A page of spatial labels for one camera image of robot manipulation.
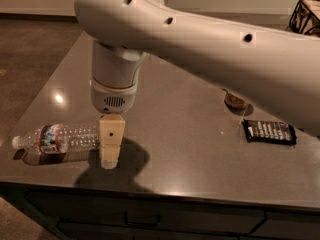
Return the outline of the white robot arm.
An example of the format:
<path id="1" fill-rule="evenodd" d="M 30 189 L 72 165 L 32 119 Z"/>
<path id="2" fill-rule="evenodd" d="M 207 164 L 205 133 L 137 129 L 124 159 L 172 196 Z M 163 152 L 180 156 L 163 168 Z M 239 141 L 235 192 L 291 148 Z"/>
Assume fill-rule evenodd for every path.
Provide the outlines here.
<path id="1" fill-rule="evenodd" d="M 153 54 L 320 137 L 320 39 L 176 11 L 164 0 L 74 0 L 74 9 L 94 39 L 99 112 L 132 107 Z"/>

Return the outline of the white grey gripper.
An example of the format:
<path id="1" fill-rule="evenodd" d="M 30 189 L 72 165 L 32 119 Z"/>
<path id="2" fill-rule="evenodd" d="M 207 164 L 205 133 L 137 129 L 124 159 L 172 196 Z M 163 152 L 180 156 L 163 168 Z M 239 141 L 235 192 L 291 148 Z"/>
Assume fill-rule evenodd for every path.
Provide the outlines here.
<path id="1" fill-rule="evenodd" d="M 91 71 L 91 101 L 100 113 L 99 155 L 103 169 L 114 169 L 118 164 L 125 130 L 122 113 L 134 104 L 138 76 L 148 53 L 93 42 Z"/>

